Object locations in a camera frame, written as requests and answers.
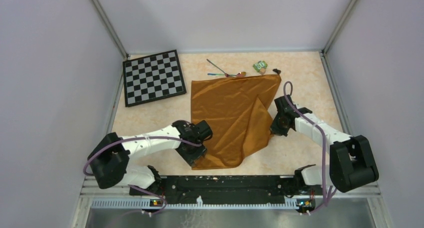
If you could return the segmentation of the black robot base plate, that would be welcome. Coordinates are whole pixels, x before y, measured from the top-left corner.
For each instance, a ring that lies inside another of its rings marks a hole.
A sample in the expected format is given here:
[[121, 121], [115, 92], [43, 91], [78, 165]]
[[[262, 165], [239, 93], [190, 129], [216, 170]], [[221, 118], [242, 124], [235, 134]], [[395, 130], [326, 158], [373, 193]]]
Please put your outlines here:
[[163, 196], [170, 205], [282, 204], [297, 195], [321, 195], [319, 185], [307, 186], [294, 176], [162, 176], [147, 191]]

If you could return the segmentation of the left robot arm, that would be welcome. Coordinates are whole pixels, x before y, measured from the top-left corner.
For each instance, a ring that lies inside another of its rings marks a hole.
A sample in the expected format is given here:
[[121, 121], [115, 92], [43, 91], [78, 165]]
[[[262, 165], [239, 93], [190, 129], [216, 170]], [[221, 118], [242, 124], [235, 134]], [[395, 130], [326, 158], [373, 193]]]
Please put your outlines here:
[[212, 137], [213, 131], [205, 120], [197, 124], [177, 120], [162, 129], [134, 136], [108, 133], [89, 154], [83, 173], [93, 176], [103, 190], [128, 185], [154, 195], [162, 187], [159, 172], [150, 165], [137, 165], [136, 161], [175, 150], [192, 167], [206, 154], [204, 142]]

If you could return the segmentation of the brown cloth napkin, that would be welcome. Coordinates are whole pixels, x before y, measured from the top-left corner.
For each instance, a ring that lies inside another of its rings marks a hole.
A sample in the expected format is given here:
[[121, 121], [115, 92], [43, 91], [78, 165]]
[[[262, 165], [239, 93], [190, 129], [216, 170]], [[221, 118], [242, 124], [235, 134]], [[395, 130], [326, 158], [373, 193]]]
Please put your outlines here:
[[191, 121], [205, 120], [213, 132], [195, 170], [238, 167], [268, 145], [273, 121], [268, 109], [281, 81], [279, 75], [263, 75], [192, 82]]

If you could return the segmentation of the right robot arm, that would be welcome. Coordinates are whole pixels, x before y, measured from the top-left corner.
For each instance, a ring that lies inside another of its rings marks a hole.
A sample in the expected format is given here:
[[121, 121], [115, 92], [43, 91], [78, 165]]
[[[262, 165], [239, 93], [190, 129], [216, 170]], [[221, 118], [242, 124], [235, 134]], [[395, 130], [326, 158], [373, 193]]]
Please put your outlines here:
[[307, 194], [313, 186], [332, 186], [342, 193], [376, 182], [380, 175], [369, 140], [341, 132], [319, 119], [306, 107], [294, 105], [289, 95], [274, 100], [277, 114], [270, 126], [276, 136], [287, 136], [292, 129], [323, 146], [329, 161], [295, 171], [293, 188]]

